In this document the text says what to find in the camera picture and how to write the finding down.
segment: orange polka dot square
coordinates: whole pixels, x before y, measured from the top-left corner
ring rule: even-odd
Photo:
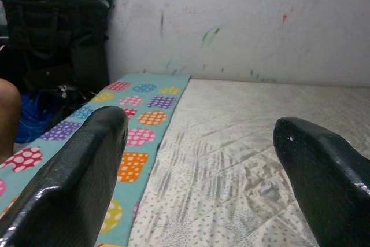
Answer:
[[[142,124],[155,125],[163,123],[166,119],[167,114],[163,111],[158,110],[141,114],[138,117],[138,122]]]
[[[118,182],[135,182],[144,164],[148,160],[147,153],[129,153],[123,154],[121,165],[118,170],[117,181]]]

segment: green mark on wall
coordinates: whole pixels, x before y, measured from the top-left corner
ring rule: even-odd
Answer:
[[[210,46],[214,41],[216,35],[220,32],[221,27],[213,27],[211,30],[208,30],[203,36],[202,47]]]

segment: fabric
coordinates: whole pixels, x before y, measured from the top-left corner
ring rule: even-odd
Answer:
[[[126,246],[158,146],[188,79],[189,76],[131,74],[108,85],[84,107],[0,165],[0,209],[4,212],[10,207],[40,167],[93,111],[103,106],[118,106],[130,119],[127,146],[97,245]],[[169,86],[176,87],[177,94],[173,90],[169,94],[160,92]],[[151,108],[153,98],[167,95],[171,95],[171,105]]]
[[[274,125],[312,121],[370,158],[369,105],[370,89],[191,80],[128,246],[317,246],[273,148]]]
[[[16,136],[17,143],[29,143],[40,137],[53,118],[53,112],[50,109],[43,109],[39,105],[41,93],[35,98],[31,95],[22,95],[21,116],[18,124]]]

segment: purple polka dot square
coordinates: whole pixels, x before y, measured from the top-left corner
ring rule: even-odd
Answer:
[[[69,137],[74,131],[81,126],[80,123],[73,123],[71,121],[62,121],[51,130],[41,136],[44,140],[64,140]]]
[[[135,92],[139,92],[139,93],[146,93],[146,92],[150,92],[150,91],[153,91],[155,88],[157,88],[156,85],[154,84],[147,84],[147,83],[144,83],[144,84],[140,84],[140,85],[136,85],[133,89],[133,91]]]
[[[150,102],[146,105],[147,107],[158,107],[163,109],[171,108],[176,102],[175,97],[162,97],[156,96],[150,100]]]
[[[93,113],[93,108],[89,107],[89,106],[84,106],[84,107],[81,107],[79,110],[77,111],[74,111],[72,114],[71,114],[71,117],[77,117],[79,119],[87,119],[90,114]]]

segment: mattress pattern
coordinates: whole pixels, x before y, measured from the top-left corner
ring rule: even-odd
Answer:
[[[128,246],[317,246],[273,149],[274,124],[301,117],[370,157],[369,97],[370,89],[191,80]]]

